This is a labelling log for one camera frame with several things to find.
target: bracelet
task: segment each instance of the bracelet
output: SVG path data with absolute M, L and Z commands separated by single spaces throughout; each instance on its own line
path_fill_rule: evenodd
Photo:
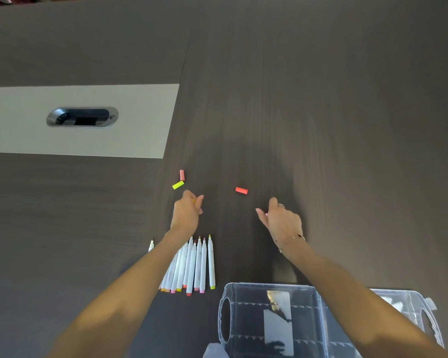
M 300 237 L 300 238 L 304 239 L 304 241 L 305 241 L 305 237 L 303 237 L 302 235 L 299 234 L 299 235 L 297 235 L 297 237 Z M 287 244 L 288 244 L 288 240 L 286 242 L 284 242 L 282 247 L 284 247 Z

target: plastic storage box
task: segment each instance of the plastic storage box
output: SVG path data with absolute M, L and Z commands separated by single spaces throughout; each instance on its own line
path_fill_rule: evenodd
M 430 299 L 416 291 L 372 290 L 423 331 L 424 311 L 443 346 Z M 316 289 L 307 285 L 228 283 L 219 304 L 218 330 L 230 358 L 360 356 Z

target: dark wooden table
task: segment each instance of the dark wooden table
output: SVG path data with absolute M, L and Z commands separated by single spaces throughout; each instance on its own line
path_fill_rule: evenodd
M 158 294 L 132 357 L 200 357 L 228 282 L 305 283 L 257 219 L 271 196 L 366 285 L 431 297 L 448 348 L 448 0 L 200 0 L 186 12 L 162 160 L 0 155 L 0 357 L 45 352 L 161 238 L 182 168 L 205 195 L 196 235 L 213 235 L 217 289 Z

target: yellow marker cap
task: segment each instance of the yellow marker cap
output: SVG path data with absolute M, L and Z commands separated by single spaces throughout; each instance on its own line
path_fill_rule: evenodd
M 175 183 L 172 187 L 174 189 L 177 189 L 177 188 L 181 187 L 182 185 L 184 185 L 184 182 L 183 181 L 179 181 L 178 183 Z

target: forearm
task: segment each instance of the forearm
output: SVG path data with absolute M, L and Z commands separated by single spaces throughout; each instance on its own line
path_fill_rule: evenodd
M 315 286 L 363 357 L 448 356 L 390 304 L 305 240 L 293 239 L 283 253 Z
M 57 340 L 50 357 L 123 356 L 139 329 L 173 256 L 182 246 L 168 231 L 92 301 Z

